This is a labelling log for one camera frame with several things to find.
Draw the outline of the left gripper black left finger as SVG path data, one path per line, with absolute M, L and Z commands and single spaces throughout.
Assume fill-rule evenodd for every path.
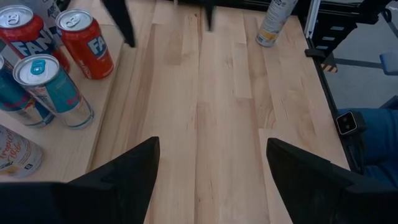
M 143 223 L 159 159 L 160 139 L 152 136 L 66 183 L 2 183 L 1 224 Z

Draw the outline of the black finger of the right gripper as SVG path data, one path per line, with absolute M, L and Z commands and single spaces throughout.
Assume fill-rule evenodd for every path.
M 120 33 L 124 37 L 125 43 L 130 47 L 136 47 L 136 38 L 134 34 L 134 26 L 132 24 L 129 10 L 125 0 L 101 0 L 101 3 L 107 10 L 108 14 L 117 25 Z
M 203 0 L 203 5 L 205 8 L 206 24 L 208 31 L 213 30 L 213 13 L 216 6 L 215 0 Z

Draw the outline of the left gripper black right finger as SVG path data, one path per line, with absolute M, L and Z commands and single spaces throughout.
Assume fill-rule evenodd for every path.
M 396 188 L 278 138 L 266 157 L 293 223 L 397 223 Z

